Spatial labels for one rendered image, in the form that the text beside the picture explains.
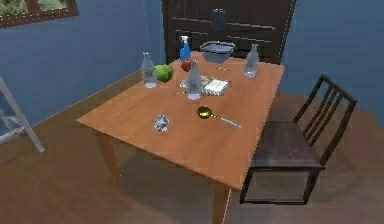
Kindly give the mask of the dark wooden chair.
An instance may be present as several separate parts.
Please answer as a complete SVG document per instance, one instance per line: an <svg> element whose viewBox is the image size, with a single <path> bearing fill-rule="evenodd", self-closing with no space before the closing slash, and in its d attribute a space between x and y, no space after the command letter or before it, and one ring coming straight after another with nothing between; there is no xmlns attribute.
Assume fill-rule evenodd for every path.
<svg viewBox="0 0 384 224"><path fill-rule="evenodd" d="M323 84L327 91L317 112L304 129L298 122L313 102ZM340 102L347 100L348 105L340 124L325 148L319 155L313 145L328 125ZM326 163L342 139L357 100L327 75L319 77L309 97L291 121L269 121L265 124L251 164L246 174L241 193L242 204L305 205L315 187L320 172L326 169ZM306 172L308 179L303 196L299 199L249 199L248 189L256 172Z"/></svg>

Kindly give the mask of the golden ladle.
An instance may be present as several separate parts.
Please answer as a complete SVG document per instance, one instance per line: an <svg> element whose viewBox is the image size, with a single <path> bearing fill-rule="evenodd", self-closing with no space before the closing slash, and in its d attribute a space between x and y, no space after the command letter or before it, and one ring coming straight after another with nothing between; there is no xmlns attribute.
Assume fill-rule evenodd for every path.
<svg viewBox="0 0 384 224"><path fill-rule="evenodd" d="M215 119L218 119L218 120L221 120L227 124L230 124L236 128L241 128L241 125L232 121L232 120L229 120L227 118L223 118L223 117L220 117L220 116L217 116L217 115L214 115L212 110L206 106L200 106L198 109L197 109L197 114L198 116L201 118L201 119L208 119L208 118L215 118Z"/></svg>

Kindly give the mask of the orange wooden table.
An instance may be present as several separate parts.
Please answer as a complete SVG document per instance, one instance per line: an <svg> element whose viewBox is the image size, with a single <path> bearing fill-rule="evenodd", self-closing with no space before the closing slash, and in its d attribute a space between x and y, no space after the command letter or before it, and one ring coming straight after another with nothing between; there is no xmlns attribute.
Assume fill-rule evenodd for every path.
<svg viewBox="0 0 384 224"><path fill-rule="evenodd" d="M261 62L253 78L244 75L244 61L228 58L207 62L200 52L191 57L205 76L228 80L221 96L190 100L179 86L186 73L171 63L173 79L148 89L138 83L77 119L94 130L102 155L116 184L123 186L111 141L118 139L183 166L214 181L211 224L224 224L233 190L242 188L252 156L267 120L284 67ZM241 125L236 128L215 118L201 119L200 106ZM167 131L154 126L158 115L169 119Z"/></svg>

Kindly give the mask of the clear glass bottle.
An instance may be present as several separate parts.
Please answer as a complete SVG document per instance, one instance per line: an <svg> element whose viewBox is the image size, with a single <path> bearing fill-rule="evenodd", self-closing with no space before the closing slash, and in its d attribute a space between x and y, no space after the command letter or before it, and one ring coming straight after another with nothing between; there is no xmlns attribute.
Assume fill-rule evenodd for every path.
<svg viewBox="0 0 384 224"><path fill-rule="evenodd" d="M186 81L186 91L187 97L191 100L198 100L201 97L202 84L197 60L193 60L191 63L191 69Z"/></svg>
<svg viewBox="0 0 384 224"><path fill-rule="evenodd" d="M259 63L259 54L257 51L258 45L253 44L250 52L248 53L245 64L244 64L244 73L246 77L254 77L257 72L258 63Z"/></svg>
<svg viewBox="0 0 384 224"><path fill-rule="evenodd" d="M144 86L146 88L154 88L157 84L157 73L149 52L143 53L141 73Z"/></svg>

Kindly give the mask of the crumpled silver foil ball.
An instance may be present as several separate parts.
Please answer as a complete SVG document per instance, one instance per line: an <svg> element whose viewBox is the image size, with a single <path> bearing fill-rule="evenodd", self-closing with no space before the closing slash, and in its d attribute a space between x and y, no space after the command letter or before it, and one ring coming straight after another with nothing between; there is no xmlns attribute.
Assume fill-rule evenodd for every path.
<svg viewBox="0 0 384 224"><path fill-rule="evenodd" d="M159 132L167 131L168 125L169 125L169 119L166 115L158 115L153 123L154 128Z"/></svg>

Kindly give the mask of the white book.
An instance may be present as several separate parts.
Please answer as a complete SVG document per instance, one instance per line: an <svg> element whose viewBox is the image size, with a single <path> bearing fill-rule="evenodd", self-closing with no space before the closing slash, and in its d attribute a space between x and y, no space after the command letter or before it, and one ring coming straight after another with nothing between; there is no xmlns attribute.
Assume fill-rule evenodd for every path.
<svg viewBox="0 0 384 224"><path fill-rule="evenodd" d="M185 88L185 93L192 100L199 99L203 94L220 96L226 88L229 86L230 82L227 80L220 80L212 77L207 77L204 75L200 76L201 83L201 92L200 93L189 93L188 89L190 88L190 81L185 78L180 82L180 86Z"/></svg>

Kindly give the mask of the blue spray bottle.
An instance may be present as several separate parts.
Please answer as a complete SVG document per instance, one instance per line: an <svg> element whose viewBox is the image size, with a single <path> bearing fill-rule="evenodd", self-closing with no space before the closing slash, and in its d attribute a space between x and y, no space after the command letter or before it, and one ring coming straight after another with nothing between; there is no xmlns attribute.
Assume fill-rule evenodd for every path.
<svg viewBox="0 0 384 224"><path fill-rule="evenodd" d="M180 49L180 60L184 61L190 58L190 48L188 44L188 37L187 36L182 36L181 40L183 42L183 47Z"/></svg>

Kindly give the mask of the grey bowl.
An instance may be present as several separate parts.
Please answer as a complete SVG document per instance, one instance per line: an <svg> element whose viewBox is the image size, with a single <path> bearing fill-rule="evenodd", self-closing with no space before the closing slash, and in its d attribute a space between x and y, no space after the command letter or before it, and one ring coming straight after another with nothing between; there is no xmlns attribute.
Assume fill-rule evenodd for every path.
<svg viewBox="0 0 384 224"><path fill-rule="evenodd" d="M234 43L220 41L208 41L200 46L204 59L217 64L226 61L234 52L234 49Z"/></svg>

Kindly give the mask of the dark wooden cupboard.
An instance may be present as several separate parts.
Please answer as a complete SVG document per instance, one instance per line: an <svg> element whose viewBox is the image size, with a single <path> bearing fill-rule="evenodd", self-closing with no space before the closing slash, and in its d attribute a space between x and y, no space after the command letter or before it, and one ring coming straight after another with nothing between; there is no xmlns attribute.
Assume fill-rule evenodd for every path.
<svg viewBox="0 0 384 224"><path fill-rule="evenodd" d="M181 37L198 51L207 41L233 43L234 57L258 46L262 62L281 62L297 0L162 0L165 53L179 58Z"/></svg>

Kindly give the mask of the white slanted frame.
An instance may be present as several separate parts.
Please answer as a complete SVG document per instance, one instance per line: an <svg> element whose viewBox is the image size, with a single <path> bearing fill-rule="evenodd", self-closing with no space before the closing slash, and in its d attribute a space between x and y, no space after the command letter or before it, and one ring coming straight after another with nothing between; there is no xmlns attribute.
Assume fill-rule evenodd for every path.
<svg viewBox="0 0 384 224"><path fill-rule="evenodd" d="M0 76L0 92L4 95L8 104L10 105L10 107L15 113L14 116L7 116L0 109L0 118L3 120L7 128L10 128L10 125L9 125L10 122L13 122L18 125L18 128L10 129L7 133L0 136L0 144L8 142L10 139L18 136L21 132L25 131L29 136L29 138L31 139L31 141L33 142L33 144L35 145L36 149L40 153L43 153L45 151L43 145L41 144L40 140L36 136L31 125L27 121L25 115L23 114L22 110L20 109L11 91L9 90L4 79L1 76Z"/></svg>

